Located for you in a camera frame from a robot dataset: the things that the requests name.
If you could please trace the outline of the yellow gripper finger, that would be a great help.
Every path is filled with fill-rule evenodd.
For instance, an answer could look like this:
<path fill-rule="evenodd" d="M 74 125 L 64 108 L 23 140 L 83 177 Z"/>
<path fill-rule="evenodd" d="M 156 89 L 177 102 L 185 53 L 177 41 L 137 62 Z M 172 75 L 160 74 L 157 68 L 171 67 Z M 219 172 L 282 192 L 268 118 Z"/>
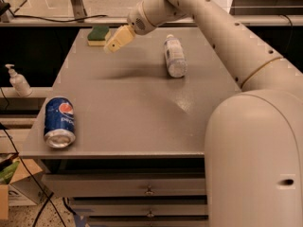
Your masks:
<path fill-rule="evenodd" d="M 120 26 L 115 34 L 104 45 L 106 53 L 114 53 L 123 46 L 129 44 L 135 37 L 134 29 L 131 26 Z"/>

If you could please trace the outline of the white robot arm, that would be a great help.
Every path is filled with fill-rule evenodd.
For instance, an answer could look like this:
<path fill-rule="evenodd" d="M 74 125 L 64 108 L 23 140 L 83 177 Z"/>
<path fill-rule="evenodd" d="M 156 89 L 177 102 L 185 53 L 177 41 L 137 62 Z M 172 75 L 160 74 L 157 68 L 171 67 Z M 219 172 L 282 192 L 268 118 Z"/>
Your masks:
<path fill-rule="evenodd" d="M 240 92 L 205 133 L 209 227 L 303 227 L 301 72 L 213 0 L 143 0 L 105 45 L 190 16 Z"/>

